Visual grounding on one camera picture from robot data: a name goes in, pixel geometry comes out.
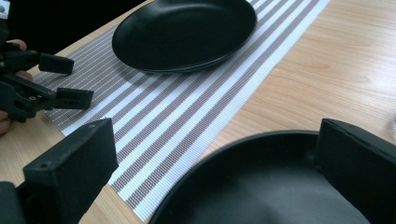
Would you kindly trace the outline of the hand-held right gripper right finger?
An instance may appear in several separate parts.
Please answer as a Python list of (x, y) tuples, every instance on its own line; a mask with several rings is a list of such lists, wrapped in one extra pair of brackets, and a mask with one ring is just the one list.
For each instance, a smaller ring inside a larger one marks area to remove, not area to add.
[(336, 119), (321, 122), (315, 163), (371, 224), (396, 224), (396, 146)]

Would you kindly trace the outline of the black plate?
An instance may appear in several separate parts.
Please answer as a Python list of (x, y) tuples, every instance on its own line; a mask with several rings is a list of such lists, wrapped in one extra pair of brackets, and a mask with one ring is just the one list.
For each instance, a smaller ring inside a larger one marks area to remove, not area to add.
[(370, 224), (314, 164), (318, 133), (265, 133), (198, 162), (148, 224)]
[(190, 72), (233, 55), (256, 24), (247, 0), (154, 0), (119, 24), (112, 48), (140, 71)]

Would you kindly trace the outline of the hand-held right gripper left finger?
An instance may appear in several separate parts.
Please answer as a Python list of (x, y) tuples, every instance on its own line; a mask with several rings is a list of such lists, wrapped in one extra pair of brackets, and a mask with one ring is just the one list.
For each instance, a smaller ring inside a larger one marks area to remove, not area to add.
[(117, 168), (112, 120), (77, 128), (23, 168), (28, 224), (78, 224)]

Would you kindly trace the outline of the grey white striped placemat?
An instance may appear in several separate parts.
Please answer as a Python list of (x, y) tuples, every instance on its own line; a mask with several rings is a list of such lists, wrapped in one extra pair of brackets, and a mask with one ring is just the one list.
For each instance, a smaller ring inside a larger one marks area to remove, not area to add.
[(116, 58), (111, 31), (71, 55), (75, 72), (36, 82), (50, 88), (91, 89), (85, 111), (54, 109), (48, 117), (64, 133), (113, 121), (118, 169), (110, 186), (141, 220), (196, 163), (271, 70), (330, 0), (248, 0), (258, 16), (253, 37), (229, 61), (185, 75), (140, 72)]

